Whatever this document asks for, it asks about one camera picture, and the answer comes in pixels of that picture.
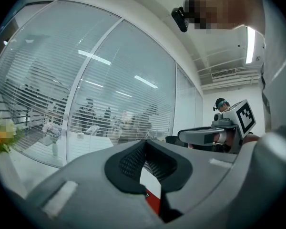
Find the red object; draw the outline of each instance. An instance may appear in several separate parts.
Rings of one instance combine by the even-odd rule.
[[[146,190],[146,201],[152,207],[154,212],[159,215],[160,211],[160,199],[152,194],[149,190]]]

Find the window blind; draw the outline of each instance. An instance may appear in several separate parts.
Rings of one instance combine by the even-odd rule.
[[[204,103],[202,96],[196,89],[196,122],[195,127],[203,126],[203,117],[204,117]]]
[[[67,99],[85,57],[119,17],[75,2],[57,1],[12,38],[0,58],[0,94],[13,120],[31,129],[18,149],[43,163],[62,166],[43,142],[46,122],[62,124]]]
[[[91,135],[85,147],[89,152],[104,148],[108,139],[115,145],[147,135],[161,140],[171,135],[175,103],[173,58],[126,21],[109,34],[94,56],[71,106],[67,130],[67,140],[73,143],[68,146],[70,160],[82,155],[82,143],[73,142],[74,132]]]
[[[195,86],[177,65],[176,107],[173,135],[184,129],[195,127]]]

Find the air conditioning vent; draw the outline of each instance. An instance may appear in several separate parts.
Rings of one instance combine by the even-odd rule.
[[[212,75],[212,79],[218,79],[218,78],[223,78],[223,77],[227,77],[227,76],[232,76],[232,75],[236,75],[236,69],[219,71],[216,73],[212,73],[211,75]]]

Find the neck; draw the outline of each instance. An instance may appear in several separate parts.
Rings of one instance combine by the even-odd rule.
[[[244,25],[265,37],[265,13],[262,0],[243,0]]]

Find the white ceiling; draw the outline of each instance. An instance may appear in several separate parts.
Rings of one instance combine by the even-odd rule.
[[[171,17],[175,7],[183,5],[184,0],[135,0],[161,19],[183,43],[199,70],[202,85],[212,83],[211,73],[219,70],[248,66],[258,70],[264,58],[264,39],[256,33],[253,62],[245,65],[247,48],[246,27],[235,30],[194,30],[190,25],[187,33],[179,30]]]

